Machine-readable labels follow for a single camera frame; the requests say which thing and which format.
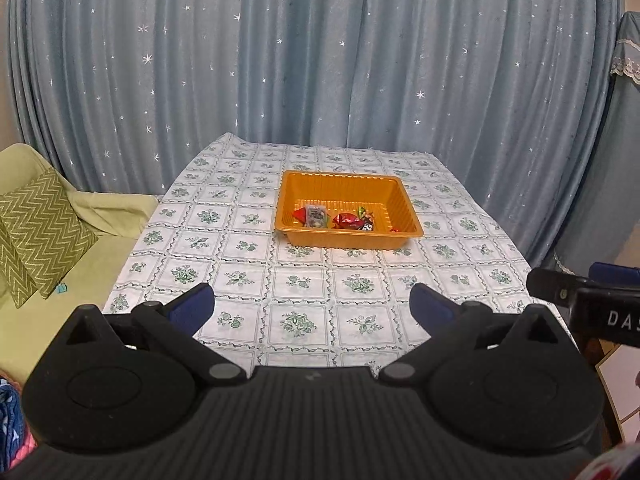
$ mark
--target table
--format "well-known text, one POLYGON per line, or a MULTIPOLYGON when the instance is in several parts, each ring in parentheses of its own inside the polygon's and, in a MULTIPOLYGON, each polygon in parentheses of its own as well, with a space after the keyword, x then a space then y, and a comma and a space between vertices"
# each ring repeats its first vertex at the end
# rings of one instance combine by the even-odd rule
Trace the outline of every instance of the table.
POLYGON ((161 200, 104 312, 166 303, 209 282, 215 312, 196 338, 247 373, 255 365, 369 365, 377 373, 429 337, 410 315, 414 283, 520 312, 532 302, 529 270, 433 155, 251 144, 225 134, 161 200), (399 176, 425 235, 395 251, 293 247, 273 229, 284 170, 399 176))

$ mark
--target blue curtain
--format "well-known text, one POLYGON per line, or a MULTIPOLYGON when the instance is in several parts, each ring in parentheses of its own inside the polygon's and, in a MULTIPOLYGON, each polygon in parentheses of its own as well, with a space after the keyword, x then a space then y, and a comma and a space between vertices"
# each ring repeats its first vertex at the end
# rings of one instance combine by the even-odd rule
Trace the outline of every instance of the blue curtain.
POLYGON ((10 0, 25 142, 160 194, 225 132, 435 154, 540 261, 602 114, 618 0, 10 0))

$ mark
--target blue cloth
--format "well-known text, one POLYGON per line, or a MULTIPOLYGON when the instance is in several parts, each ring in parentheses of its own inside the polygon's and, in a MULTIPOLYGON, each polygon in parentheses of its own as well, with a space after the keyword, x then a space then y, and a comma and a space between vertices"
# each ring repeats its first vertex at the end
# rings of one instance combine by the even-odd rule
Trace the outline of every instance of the blue cloth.
POLYGON ((11 460, 24 441, 24 418, 20 396, 7 380, 0 378, 0 473, 9 469, 11 460))

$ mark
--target red candy wrapper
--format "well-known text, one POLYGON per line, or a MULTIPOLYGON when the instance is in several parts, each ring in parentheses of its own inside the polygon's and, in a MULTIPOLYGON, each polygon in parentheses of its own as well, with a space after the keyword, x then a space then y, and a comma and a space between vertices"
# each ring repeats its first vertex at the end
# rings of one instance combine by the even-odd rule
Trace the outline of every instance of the red candy wrapper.
POLYGON ((296 209, 292 214, 293 218, 295 218, 298 222, 301 222, 302 225, 306 224, 306 208, 301 207, 300 209, 296 209))

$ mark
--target pink fabric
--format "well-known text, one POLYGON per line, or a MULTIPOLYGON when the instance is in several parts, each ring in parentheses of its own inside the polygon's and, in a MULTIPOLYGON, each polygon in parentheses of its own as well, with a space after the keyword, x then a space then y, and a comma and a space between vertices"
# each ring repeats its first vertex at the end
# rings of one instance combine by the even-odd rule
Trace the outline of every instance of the pink fabric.
MULTIPOLYGON (((11 377, 8 377, 5 373, 2 372, 2 370, 0 370, 0 376, 4 377, 7 381, 9 381, 9 384, 11 384, 11 386, 13 386, 18 391, 19 394, 22 393, 22 388, 20 387, 20 384, 16 383, 15 381, 12 381, 11 377)), ((31 451, 33 451, 37 447, 38 447, 38 444, 36 443, 33 435, 31 434, 31 431, 29 431, 29 427, 25 424, 24 441, 22 442, 22 445, 18 449, 18 452, 15 454, 14 459, 11 460, 11 463, 9 464, 9 469, 14 468, 18 463, 24 460, 24 458, 31 451)))

